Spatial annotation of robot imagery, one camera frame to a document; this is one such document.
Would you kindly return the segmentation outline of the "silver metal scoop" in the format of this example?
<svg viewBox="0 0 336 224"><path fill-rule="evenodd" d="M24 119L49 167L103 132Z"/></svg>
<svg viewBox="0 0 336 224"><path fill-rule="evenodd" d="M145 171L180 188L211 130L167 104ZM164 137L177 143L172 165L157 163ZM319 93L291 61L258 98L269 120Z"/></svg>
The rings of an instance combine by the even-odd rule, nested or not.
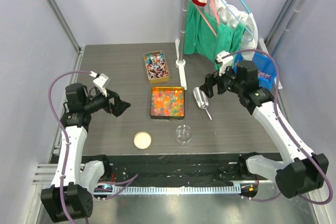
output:
<svg viewBox="0 0 336 224"><path fill-rule="evenodd" d="M211 117L211 115L210 115L210 113L208 111L208 105L209 105L208 98L205 95L205 93L202 90L200 90L199 87L195 87L193 89L193 96L195 98L195 101L196 101L198 107L200 109L202 109L202 110L205 110L205 112L207 113L209 119L212 120L212 117Z"/></svg>

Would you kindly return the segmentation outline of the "clear glass jar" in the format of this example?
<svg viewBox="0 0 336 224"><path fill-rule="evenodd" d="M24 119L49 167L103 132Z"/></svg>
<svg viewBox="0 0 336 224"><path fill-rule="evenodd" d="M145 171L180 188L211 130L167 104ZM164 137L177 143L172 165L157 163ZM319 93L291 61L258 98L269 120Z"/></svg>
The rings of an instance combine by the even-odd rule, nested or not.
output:
<svg viewBox="0 0 336 224"><path fill-rule="evenodd" d="M175 131L175 139L181 145L187 145L192 140L191 128L188 125L179 125Z"/></svg>

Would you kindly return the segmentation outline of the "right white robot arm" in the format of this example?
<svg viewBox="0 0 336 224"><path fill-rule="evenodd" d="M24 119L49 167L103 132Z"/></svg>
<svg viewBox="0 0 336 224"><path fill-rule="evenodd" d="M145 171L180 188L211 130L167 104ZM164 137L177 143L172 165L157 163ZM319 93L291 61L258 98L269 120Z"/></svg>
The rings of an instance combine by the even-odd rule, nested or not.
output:
<svg viewBox="0 0 336 224"><path fill-rule="evenodd" d="M236 69L228 66L224 73L215 71L205 76L200 86L208 98L217 93L236 94L243 107L263 126L282 160L268 159L258 153L249 153L240 159L237 173L242 179L259 175L272 180L279 191L292 198L319 189L325 182L329 161L324 154L315 154L293 130L281 114L275 97L259 84L258 69L252 61L240 61Z"/></svg>

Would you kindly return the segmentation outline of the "gold tin of gummy candies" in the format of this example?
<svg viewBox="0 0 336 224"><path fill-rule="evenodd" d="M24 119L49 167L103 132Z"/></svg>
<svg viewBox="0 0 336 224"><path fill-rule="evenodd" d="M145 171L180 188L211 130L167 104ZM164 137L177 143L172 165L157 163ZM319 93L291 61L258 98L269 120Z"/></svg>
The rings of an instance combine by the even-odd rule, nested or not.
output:
<svg viewBox="0 0 336 224"><path fill-rule="evenodd" d="M152 87L150 118L153 120L183 120L185 118L185 89L173 86Z"/></svg>

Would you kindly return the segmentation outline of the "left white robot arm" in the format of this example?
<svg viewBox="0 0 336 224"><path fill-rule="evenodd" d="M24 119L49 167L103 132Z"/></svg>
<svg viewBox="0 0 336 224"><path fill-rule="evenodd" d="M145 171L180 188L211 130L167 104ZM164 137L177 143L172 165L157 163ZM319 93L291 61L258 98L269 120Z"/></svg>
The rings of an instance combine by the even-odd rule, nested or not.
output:
<svg viewBox="0 0 336 224"><path fill-rule="evenodd" d="M83 147L88 135L91 115L104 110L120 116L131 104L111 90L104 92L74 83L65 88L67 111L62 115L62 141L58 165L49 188L41 191L43 203L52 222L89 218L93 211L93 192L98 180L105 182L112 174L105 155L97 155L81 164Z"/></svg>

